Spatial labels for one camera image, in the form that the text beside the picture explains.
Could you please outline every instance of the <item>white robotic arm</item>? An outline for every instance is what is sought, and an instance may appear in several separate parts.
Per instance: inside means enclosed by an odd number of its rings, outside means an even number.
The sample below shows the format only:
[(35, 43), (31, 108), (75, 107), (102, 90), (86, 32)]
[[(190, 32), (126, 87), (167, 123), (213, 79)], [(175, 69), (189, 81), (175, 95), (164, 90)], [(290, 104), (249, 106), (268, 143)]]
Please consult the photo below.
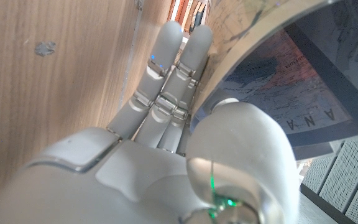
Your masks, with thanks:
[[(19, 171), (0, 195), (0, 223), (295, 222), (295, 159), (264, 112), (216, 94), (187, 143), (212, 33), (195, 29), (172, 67), (181, 39), (176, 22), (162, 27), (134, 96), (107, 129), (62, 139)], [(186, 157), (176, 153), (184, 147)]]

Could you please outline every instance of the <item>book spine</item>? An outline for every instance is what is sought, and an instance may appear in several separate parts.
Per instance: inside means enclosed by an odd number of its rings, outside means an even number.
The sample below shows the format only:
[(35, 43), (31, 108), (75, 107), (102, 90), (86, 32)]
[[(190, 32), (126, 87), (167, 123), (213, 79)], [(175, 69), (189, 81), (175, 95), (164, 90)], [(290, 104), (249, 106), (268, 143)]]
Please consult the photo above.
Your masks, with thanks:
[(183, 20), (185, 20), (187, 5), (189, 5), (189, 0), (185, 0), (185, 2), (183, 3), (183, 7), (181, 8), (181, 13), (180, 13), (180, 17), (179, 17), (180, 26), (183, 24)]
[(189, 15), (187, 16), (186, 25), (185, 25), (185, 32), (190, 31), (190, 25), (191, 25), (191, 18), (193, 18), (193, 13), (196, 9), (196, 6), (198, 4), (198, 1), (193, 1), (193, 4), (191, 5)]
[(201, 24), (206, 24), (206, 16), (208, 14), (208, 4), (205, 5), (204, 11), (203, 11), (203, 18), (201, 19)]
[(177, 16), (177, 13), (178, 13), (179, 3), (180, 3), (180, 0), (175, 1), (175, 5), (173, 7), (170, 21), (175, 21), (175, 17)]
[(197, 13), (194, 13), (194, 14), (193, 14), (193, 17), (191, 18), (190, 32), (192, 32), (193, 29), (194, 29), (194, 23), (196, 22), (196, 15), (197, 15)]
[(171, 21), (173, 7), (175, 6), (175, 2), (176, 2), (176, 0), (172, 0), (172, 2), (171, 2), (171, 6), (169, 8), (169, 13), (168, 13), (168, 17), (167, 17), (167, 22)]
[(203, 12), (197, 12), (196, 19), (194, 21), (193, 30), (194, 30), (194, 28), (198, 27), (201, 24), (202, 16), (203, 16)]
[(178, 7), (178, 12), (177, 12), (177, 14), (175, 16), (175, 21), (177, 21), (177, 22), (179, 22), (181, 9), (183, 8), (183, 3), (185, 3), (185, 0), (180, 0), (179, 7)]

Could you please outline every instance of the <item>wooden surface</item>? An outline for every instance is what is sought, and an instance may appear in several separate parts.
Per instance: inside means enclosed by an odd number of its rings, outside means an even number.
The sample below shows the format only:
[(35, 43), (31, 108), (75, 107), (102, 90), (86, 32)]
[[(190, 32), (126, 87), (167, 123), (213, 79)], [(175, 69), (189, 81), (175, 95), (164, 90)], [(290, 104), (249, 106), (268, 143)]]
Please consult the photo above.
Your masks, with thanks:
[[(109, 122), (137, 86), (169, 5), (0, 0), (0, 189), (46, 145)], [(55, 53), (36, 55), (48, 41)]]

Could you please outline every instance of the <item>wooden panel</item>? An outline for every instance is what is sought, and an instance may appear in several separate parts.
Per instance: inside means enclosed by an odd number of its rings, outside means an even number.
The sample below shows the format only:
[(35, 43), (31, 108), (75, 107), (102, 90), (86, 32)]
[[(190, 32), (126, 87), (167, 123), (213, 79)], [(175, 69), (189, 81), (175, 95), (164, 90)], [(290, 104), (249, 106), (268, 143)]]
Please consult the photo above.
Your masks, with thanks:
[(135, 55), (127, 78), (124, 102), (132, 96), (140, 82), (141, 75), (139, 74), (142, 74), (146, 68), (158, 31), (167, 20), (170, 5), (171, 1), (162, 0), (155, 4), (143, 5), (139, 32), (135, 42)]
[[(114, 116), (137, 15), (133, 1), (0, 0), (0, 188), (46, 145)], [(56, 52), (36, 55), (47, 41)]]

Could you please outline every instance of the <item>metal hinge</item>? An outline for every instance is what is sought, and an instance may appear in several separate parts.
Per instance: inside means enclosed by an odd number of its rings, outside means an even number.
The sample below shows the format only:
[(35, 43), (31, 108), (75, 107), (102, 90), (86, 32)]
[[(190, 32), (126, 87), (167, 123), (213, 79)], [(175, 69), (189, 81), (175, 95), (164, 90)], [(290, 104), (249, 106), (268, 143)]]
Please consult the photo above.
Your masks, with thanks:
[(158, 107), (159, 112), (171, 116), (173, 112), (176, 110), (177, 105), (172, 103), (170, 100), (165, 98), (162, 95), (159, 95), (155, 100), (155, 105)]
[(167, 73), (166, 70), (164, 70), (162, 67), (160, 67), (159, 65), (157, 65), (153, 60), (149, 59), (149, 61), (147, 62), (147, 65), (154, 70), (155, 72), (157, 72), (161, 77), (164, 77)]
[(192, 77), (196, 71), (192, 70), (191, 68), (187, 67), (185, 64), (181, 63), (180, 61), (177, 64), (177, 68), (180, 72), (185, 74), (187, 77)]
[(150, 107), (153, 104), (152, 100), (149, 100), (145, 95), (141, 94), (137, 90), (134, 93), (134, 97), (139, 103), (142, 103), (144, 106)]
[(181, 121), (184, 121), (187, 118), (187, 110), (177, 107), (176, 110), (173, 112), (173, 117), (178, 118)]

